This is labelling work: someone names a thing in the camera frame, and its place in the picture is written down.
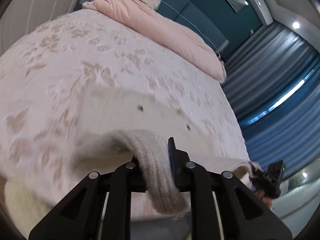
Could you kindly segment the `beige heart-pattern knit sweater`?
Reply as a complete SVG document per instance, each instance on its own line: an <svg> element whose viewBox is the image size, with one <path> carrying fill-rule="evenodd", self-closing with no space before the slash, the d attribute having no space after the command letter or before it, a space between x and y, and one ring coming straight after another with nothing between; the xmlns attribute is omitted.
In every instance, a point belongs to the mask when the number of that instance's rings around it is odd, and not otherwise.
<svg viewBox="0 0 320 240"><path fill-rule="evenodd" d="M168 150L172 135L206 170L232 171L251 187L250 178L259 165L215 155L208 138L184 114L150 95L96 85L84 93L70 173L77 178L92 171L108 173L135 157L148 191L133 195L132 218L183 215L190 211L190 195L180 193L172 178Z"/></svg>

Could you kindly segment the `blue grey curtain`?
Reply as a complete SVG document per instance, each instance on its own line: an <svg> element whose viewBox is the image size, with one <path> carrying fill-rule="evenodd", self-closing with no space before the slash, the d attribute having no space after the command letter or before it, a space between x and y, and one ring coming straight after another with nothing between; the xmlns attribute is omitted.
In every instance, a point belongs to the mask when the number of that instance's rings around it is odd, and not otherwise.
<svg viewBox="0 0 320 240"><path fill-rule="evenodd" d="M257 30L226 62L223 91L249 157L285 178L319 157L319 52L285 25Z"/></svg>

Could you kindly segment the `floral pink bedspread bed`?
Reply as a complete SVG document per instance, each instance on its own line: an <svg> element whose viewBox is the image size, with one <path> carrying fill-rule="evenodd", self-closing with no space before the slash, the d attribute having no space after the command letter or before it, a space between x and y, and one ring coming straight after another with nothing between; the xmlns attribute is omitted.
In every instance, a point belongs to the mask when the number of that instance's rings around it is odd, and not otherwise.
<svg viewBox="0 0 320 240"><path fill-rule="evenodd" d="M205 167L248 160L235 114L214 78L94 10L47 22L1 56L1 175L55 205L92 134L148 129Z"/></svg>

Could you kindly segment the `pink folded duvet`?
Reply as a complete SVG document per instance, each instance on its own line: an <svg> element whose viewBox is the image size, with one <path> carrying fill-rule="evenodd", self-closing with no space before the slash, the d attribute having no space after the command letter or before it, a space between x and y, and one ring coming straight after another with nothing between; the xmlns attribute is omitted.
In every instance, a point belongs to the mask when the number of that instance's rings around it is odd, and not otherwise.
<svg viewBox="0 0 320 240"><path fill-rule="evenodd" d="M220 83L225 81L223 63L199 35L140 0L93 0L83 3L82 7L98 11L169 48Z"/></svg>

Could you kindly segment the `white air conditioner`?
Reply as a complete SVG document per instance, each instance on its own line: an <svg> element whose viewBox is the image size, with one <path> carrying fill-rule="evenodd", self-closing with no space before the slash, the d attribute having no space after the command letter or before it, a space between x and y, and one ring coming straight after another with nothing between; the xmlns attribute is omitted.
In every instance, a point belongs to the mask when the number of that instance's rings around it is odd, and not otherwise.
<svg viewBox="0 0 320 240"><path fill-rule="evenodd" d="M260 22L264 26L269 26L273 23L273 18L264 0L249 0Z"/></svg>

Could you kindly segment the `blue padded headboard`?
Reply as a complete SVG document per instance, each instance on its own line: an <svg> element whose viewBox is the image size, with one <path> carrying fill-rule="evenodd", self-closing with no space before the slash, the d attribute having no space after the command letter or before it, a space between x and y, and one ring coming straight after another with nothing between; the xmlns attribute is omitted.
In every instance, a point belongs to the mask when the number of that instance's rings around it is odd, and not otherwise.
<svg viewBox="0 0 320 240"><path fill-rule="evenodd" d="M217 26L189 0L161 0L157 12L197 33L216 53L229 44Z"/></svg>

